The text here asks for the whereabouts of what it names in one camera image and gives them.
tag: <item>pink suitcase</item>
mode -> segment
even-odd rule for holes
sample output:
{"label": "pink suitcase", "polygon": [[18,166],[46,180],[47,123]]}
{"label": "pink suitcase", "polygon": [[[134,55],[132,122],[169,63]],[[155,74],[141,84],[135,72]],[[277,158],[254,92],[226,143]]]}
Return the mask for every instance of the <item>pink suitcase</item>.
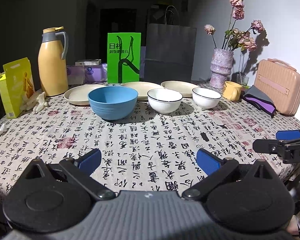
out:
{"label": "pink suitcase", "polygon": [[254,85],[266,93],[281,114],[294,115],[300,104],[300,74],[279,59],[261,60]]}

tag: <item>white bowl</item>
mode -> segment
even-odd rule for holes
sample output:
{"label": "white bowl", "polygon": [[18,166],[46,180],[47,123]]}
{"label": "white bowl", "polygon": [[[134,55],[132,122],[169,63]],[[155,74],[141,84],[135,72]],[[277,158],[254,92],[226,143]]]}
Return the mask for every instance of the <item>white bowl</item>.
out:
{"label": "white bowl", "polygon": [[162,82],[161,85],[164,88],[179,92],[185,98],[192,97],[192,89],[199,87],[195,84],[191,84],[183,81],[165,81]]}
{"label": "white bowl", "polygon": [[74,87],[66,91],[63,97],[71,104],[78,106],[89,105],[88,94],[97,88],[105,87],[104,85],[91,84]]}
{"label": "white bowl", "polygon": [[192,90],[193,101],[203,109],[211,109],[217,106],[221,95],[207,88],[194,88]]}
{"label": "white bowl", "polygon": [[151,89],[148,91],[150,106],[159,114],[169,114],[176,111],[181,103],[182,95],[170,89]]}
{"label": "white bowl", "polygon": [[128,82],[121,85],[122,87],[129,87],[137,90],[138,100],[148,100],[148,91],[151,89],[162,88],[160,85],[150,82]]}

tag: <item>bouquet of flowers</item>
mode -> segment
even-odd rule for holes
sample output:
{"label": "bouquet of flowers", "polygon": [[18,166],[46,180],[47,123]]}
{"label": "bouquet of flowers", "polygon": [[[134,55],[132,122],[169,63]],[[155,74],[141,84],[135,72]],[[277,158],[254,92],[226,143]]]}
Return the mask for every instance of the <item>bouquet of flowers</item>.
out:
{"label": "bouquet of flowers", "polygon": [[[228,29],[225,31],[225,37],[221,48],[229,51],[234,51],[237,48],[241,48],[241,51],[244,51],[245,49],[248,51],[254,51],[257,46],[255,40],[250,37],[250,30],[252,30],[254,34],[256,34],[256,31],[261,33],[265,30],[263,24],[260,20],[254,20],[251,23],[250,28],[248,28],[246,31],[240,31],[238,28],[234,28],[237,20],[244,19],[244,4],[243,0],[230,0],[230,3],[232,6],[231,17]],[[234,19],[234,22],[230,29],[232,18]],[[205,25],[204,29],[208,35],[212,35],[214,46],[217,48],[213,37],[216,29],[209,24]]]}

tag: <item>beige plate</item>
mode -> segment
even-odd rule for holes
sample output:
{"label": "beige plate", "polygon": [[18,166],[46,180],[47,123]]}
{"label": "beige plate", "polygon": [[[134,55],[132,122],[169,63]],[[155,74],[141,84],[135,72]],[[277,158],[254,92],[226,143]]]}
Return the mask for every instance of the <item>beige plate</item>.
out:
{"label": "beige plate", "polygon": [[162,88],[162,86],[149,82],[129,82],[122,84],[123,87],[129,87],[137,90],[138,100],[148,100],[148,91],[151,89]]}
{"label": "beige plate", "polygon": [[161,85],[164,88],[179,92],[185,98],[192,97],[192,90],[199,87],[197,85],[182,81],[165,81],[162,82]]}
{"label": "beige plate", "polygon": [[91,84],[83,85],[75,88],[69,89],[63,97],[73,105],[85,106],[89,105],[88,94],[92,90],[97,88],[105,87],[104,85]]}

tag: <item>chinese calligraphy tablecloth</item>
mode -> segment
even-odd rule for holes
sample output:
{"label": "chinese calligraphy tablecloth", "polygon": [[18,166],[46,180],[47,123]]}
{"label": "chinese calligraphy tablecloth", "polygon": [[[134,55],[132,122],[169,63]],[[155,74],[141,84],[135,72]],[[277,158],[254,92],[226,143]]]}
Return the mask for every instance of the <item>chinese calligraphy tablecloth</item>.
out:
{"label": "chinese calligraphy tablecloth", "polygon": [[195,160],[199,148],[240,163],[264,158],[282,180],[300,174],[300,163],[283,164],[276,155],[252,150],[255,139],[275,138],[278,130],[299,129],[300,122],[279,114],[271,118],[245,101],[222,98],[214,109],[203,110],[192,98],[183,98],[179,109],[169,115],[156,113],[147,102],[137,102],[131,116],[107,122],[90,106],[74,106],[56,96],[49,98],[49,107],[40,113],[4,117],[2,123],[9,130],[0,137],[0,200],[32,159],[58,163],[93,148],[101,150],[102,162],[91,176],[115,192],[181,193],[206,177]]}

